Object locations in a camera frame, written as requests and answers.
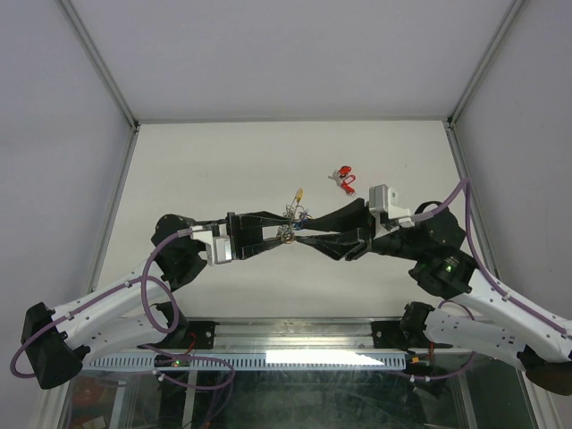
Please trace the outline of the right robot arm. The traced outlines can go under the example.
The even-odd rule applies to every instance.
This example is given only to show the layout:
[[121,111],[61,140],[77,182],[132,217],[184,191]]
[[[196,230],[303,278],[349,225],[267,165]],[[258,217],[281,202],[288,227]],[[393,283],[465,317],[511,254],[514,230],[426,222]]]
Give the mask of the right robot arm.
[[305,223],[297,241],[334,260],[367,253],[414,262],[409,276],[426,293],[485,317],[449,315],[409,302],[399,330],[385,339],[403,350],[432,344],[469,349],[505,362],[546,391],[571,393],[571,323],[503,284],[461,248],[466,233],[446,207],[415,213],[387,202],[358,200]]

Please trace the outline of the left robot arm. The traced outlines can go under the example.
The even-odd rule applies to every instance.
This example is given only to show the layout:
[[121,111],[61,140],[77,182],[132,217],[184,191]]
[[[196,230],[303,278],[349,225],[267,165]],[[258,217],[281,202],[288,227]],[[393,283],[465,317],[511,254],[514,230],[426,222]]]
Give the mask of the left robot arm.
[[209,265],[280,246],[282,239],[267,240],[263,230],[289,223],[266,211],[210,221],[164,215],[151,238],[150,255],[119,281],[56,307],[38,302],[27,309],[11,373],[50,390],[106,355],[160,342],[180,346],[188,327],[173,293]]

